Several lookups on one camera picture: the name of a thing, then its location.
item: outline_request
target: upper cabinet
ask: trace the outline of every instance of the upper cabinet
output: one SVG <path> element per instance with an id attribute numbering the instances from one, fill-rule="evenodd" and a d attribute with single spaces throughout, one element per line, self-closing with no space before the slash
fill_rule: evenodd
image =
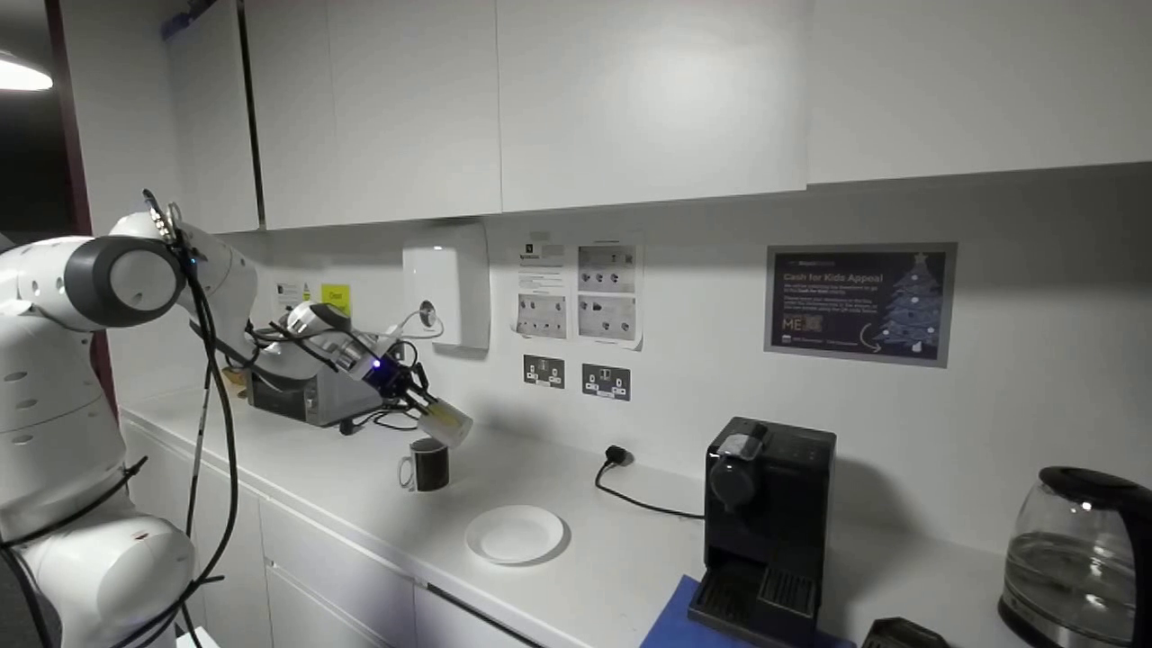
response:
<path id="1" fill-rule="evenodd" d="M 1152 2 L 818 0 L 809 185 L 1152 160 Z"/>
<path id="2" fill-rule="evenodd" d="M 239 0 L 216 0 L 164 38 L 180 214 L 203 230 L 254 230 L 254 167 Z"/>
<path id="3" fill-rule="evenodd" d="M 268 228 L 500 214 L 493 0 L 247 0 Z"/>
<path id="4" fill-rule="evenodd" d="M 800 192 L 805 0 L 500 0 L 504 210 Z"/>

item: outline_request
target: cabinet door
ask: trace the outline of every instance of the cabinet door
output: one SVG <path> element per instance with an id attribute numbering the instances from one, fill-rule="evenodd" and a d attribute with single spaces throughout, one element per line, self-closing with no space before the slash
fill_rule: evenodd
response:
<path id="1" fill-rule="evenodd" d="M 524 648 L 528 641 L 504 635 L 491 619 L 439 598 L 434 592 L 419 592 L 420 648 Z"/>
<path id="2" fill-rule="evenodd" d="M 804 187 L 805 0 L 500 0 L 504 210 Z"/>
<path id="3" fill-rule="evenodd" d="M 268 228 L 500 210 L 493 0 L 247 0 Z"/>
<path id="4" fill-rule="evenodd" d="M 324 0 L 245 0 L 268 228 L 324 222 L 340 198 Z"/>
<path id="5" fill-rule="evenodd" d="M 809 185 L 1152 160 L 1152 2 L 814 7 Z"/>
<path id="6" fill-rule="evenodd" d="M 203 592 L 204 625 L 211 629 L 216 644 L 251 644 L 270 648 L 270 610 L 268 610 L 268 580 L 264 580 L 264 529 L 259 529 L 264 497 L 242 486 L 242 511 L 239 529 L 220 557 L 216 572 L 220 582 Z M 216 552 L 220 533 L 226 523 L 226 470 L 204 466 L 197 486 L 197 518 L 196 518 L 196 548 L 197 568 Z"/>
<path id="7" fill-rule="evenodd" d="M 415 587 L 395 564 L 272 499 L 259 514 L 268 560 L 373 636 L 419 644 Z"/>
<path id="8" fill-rule="evenodd" d="M 358 619 L 328 610 L 306 587 L 300 587 L 286 568 L 268 568 L 268 598 L 272 613 L 277 648 L 382 648 Z"/>
<path id="9" fill-rule="evenodd" d="M 254 230 L 254 169 L 239 0 L 170 38 L 184 217 L 203 230 Z"/>
<path id="10" fill-rule="evenodd" d="M 500 210 L 497 0 L 328 0 L 332 221 Z"/>

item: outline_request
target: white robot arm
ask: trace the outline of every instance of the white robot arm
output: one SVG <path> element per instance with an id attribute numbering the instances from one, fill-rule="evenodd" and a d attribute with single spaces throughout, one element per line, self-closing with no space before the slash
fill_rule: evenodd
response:
<path id="1" fill-rule="evenodd" d="M 86 356 L 91 331 L 154 319 L 187 298 L 175 236 L 216 335 L 242 343 L 254 270 L 157 214 L 132 214 L 109 236 L 0 254 L 0 542 L 49 600 L 64 648 L 127 641 L 190 582 L 190 539 L 114 494 L 127 450 Z"/>

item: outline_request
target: white plate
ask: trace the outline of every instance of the white plate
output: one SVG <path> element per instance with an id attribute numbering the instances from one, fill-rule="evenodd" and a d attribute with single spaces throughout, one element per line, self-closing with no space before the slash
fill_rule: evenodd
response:
<path id="1" fill-rule="evenodd" d="M 468 529 L 468 552 L 497 564 L 536 564 L 566 552 L 570 526 L 528 505 L 493 506 Z"/>

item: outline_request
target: mug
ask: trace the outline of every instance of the mug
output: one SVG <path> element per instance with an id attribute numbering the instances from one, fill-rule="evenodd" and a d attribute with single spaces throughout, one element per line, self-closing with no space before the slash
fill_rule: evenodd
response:
<path id="1" fill-rule="evenodd" d="M 395 466 L 401 491 L 443 491 L 448 486 L 448 448 L 439 438 L 412 442 L 412 456 Z"/>

